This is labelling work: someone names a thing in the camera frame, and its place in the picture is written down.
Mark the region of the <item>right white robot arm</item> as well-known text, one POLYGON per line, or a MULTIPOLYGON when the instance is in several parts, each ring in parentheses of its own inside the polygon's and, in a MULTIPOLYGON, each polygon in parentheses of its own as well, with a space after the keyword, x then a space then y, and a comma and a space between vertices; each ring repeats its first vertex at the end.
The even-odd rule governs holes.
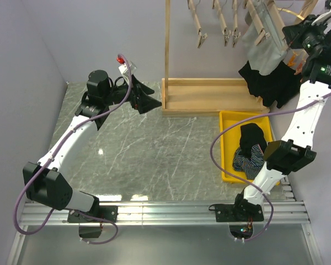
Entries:
POLYGON ((308 55, 302 68, 300 96, 287 132, 281 140, 268 143, 263 168, 253 183, 236 196, 232 207, 235 221, 262 221, 261 205, 274 185, 316 157, 313 136, 331 96, 331 10, 319 16, 308 15, 282 31, 289 48, 303 49, 308 55))

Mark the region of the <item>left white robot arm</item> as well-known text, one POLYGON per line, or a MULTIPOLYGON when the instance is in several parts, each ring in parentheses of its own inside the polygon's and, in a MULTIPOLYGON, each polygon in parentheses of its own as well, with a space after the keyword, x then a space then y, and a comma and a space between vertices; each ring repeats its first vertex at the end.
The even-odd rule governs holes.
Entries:
POLYGON ((44 157, 24 166, 27 198, 54 210, 74 210, 88 222, 105 219, 99 198, 74 190, 65 174, 83 145, 103 126, 111 106, 129 102, 134 110, 144 114, 162 105, 152 94, 153 89, 127 73, 113 81, 104 70, 91 72, 68 129, 44 157))

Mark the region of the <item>yellow plastic tray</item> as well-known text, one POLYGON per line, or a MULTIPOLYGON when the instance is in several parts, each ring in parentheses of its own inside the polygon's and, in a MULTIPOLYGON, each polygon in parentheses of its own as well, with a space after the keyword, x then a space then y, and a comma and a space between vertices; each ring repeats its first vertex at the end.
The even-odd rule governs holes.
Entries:
MULTIPOLYGON (((234 112, 223 110, 220 111, 220 131, 232 126, 233 124, 242 121, 244 119, 257 116, 258 113, 250 112, 234 112)), ((246 121, 243 124, 235 126, 233 129, 229 129, 220 137, 220 147, 221 147, 221 167, 227 172, 234 174, 240 178, 249 180, 244 172, 235 171, 232 162, 234 159, 235 151, 239 148, 239 140, 241 138, 241 126, 256 123, 259 126, 264 134, 266 142, 273 141, 273 135, 271 132, 271 124, 267 116, 263 118, 256 118, 251 121, 246 121)))

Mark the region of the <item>black hanging underwear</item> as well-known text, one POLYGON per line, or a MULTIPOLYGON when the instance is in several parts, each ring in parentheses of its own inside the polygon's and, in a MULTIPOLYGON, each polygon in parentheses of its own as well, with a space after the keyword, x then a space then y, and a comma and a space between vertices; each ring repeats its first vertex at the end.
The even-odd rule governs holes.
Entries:
POLYGON ((251 69, 249 62, 238 73, 246 81, 249 94, 260 97, 265 107, 276 103, 276 107, 281 108, 300 92, 302 75, 284 62, 267 76, 251 69))

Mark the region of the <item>pink clothespin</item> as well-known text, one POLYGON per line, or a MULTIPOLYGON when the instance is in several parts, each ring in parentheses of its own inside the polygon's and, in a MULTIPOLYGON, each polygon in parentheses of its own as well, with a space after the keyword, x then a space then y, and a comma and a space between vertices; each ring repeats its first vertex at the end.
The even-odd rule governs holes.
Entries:
POLYGON ((303 66, 305 64, 305 61, 301 61, 299 65, 297 66, 294 75, 298 75, 302 72, 303 66))

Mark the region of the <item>aluminium mounting rail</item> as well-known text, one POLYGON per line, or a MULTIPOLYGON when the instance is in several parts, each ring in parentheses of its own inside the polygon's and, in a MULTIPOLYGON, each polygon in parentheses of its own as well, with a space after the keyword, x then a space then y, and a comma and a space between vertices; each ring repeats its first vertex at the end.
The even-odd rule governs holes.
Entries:
MULTIPOLYGON (((323 264, 304 202, 296 200, 288 177, 281 179, 277 187, 281 187, 282 193, 285 195, 285 200, 271 202, 274 206, 274 213, 270 226, 278 224, 301 224, 312 264, 323 264)), ((121 200, 122 196, 117 196, 116 194, 96 196, 100 197, 103 206, 118 206, 118 216, 116 219, 118 227, 123 225, 190 226, 225 224, 224 222, 216 222, 215 213, 209 211, 208 207, 212 203, 233 203, 231 201, 220 202, 219 200, 215 202, 205 200, 171 200, 167 202, 157 202, 145 199, 124 202, 121 200)), ((49 211, 49 209, 43 209, 43 206, 38 203, 25 203, 19 223, 21 223, 20 225, 23 226, 23 229, 27 229, 28 226, 39 225, 35 223, 35 221, 40 220, 38 217, 42 217, 41 219, 44 220, 45 214, 49 211)), ((49 225, 61 226, 79 224, 67 222, 68 215, 67 210, 55 210, 45 227, 49 225)), ((19 232, 16 233, 6 264, 18 264, 24 239, 25 235, 21 235, 19 232)))

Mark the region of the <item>orange clothespin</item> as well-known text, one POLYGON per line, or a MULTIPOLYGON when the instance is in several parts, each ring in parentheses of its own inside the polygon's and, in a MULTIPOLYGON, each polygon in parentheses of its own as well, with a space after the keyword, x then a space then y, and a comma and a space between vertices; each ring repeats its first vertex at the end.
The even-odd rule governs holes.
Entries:
POLYGON ((292 55, 289 58, 288 62, 286 63, 288 65, 288 67, 294 67, 294 65, 296 64, 296 59, 298 58, 299 53, 296 51, 292 51, 292 55))

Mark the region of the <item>black underwear in tray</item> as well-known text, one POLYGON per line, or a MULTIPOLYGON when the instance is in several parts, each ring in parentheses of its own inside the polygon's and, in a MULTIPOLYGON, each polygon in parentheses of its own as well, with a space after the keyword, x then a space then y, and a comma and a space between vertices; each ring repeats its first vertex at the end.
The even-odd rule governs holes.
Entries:
POLYGON ((246 158, 250 158, 252 155, 252 147, 256 145, 259 145, 263 152, 267 147, 262 129, 256 123, 242 125, 241 138, 239 140, 241 154, 246 158))

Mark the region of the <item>striped navy underwear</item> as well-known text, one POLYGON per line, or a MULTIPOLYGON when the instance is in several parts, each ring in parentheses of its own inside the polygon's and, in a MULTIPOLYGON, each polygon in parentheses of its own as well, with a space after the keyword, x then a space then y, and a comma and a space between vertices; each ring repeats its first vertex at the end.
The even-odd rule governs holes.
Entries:
POLYGON ((244 172, 247 180, 255 180, 264 165, 264 153, 259 145, 252 147, 252 155, 246 158, 238 147, 234 153, 232 167, 237 172, 244 172))

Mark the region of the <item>gold semicircle clip hanger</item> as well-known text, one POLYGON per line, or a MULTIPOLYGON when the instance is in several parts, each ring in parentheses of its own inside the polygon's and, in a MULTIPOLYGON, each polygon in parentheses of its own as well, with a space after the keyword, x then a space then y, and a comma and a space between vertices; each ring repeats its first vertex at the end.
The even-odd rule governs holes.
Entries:
POLYGON ((278 12, 285 25, 298 24, 304 20, 303 16, 286 8, 278 8, 278 12))

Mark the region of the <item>wooden drying rack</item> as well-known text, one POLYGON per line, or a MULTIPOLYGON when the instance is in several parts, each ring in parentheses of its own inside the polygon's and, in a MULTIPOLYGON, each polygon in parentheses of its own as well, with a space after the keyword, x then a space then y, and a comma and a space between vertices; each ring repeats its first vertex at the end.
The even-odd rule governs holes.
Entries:
POLYGON ((215 116, 222 110, 268 113, 262 100, 251 96, 242 78, 170 78, 170 1, 165 1, 164 78, 162 115, 215 116))

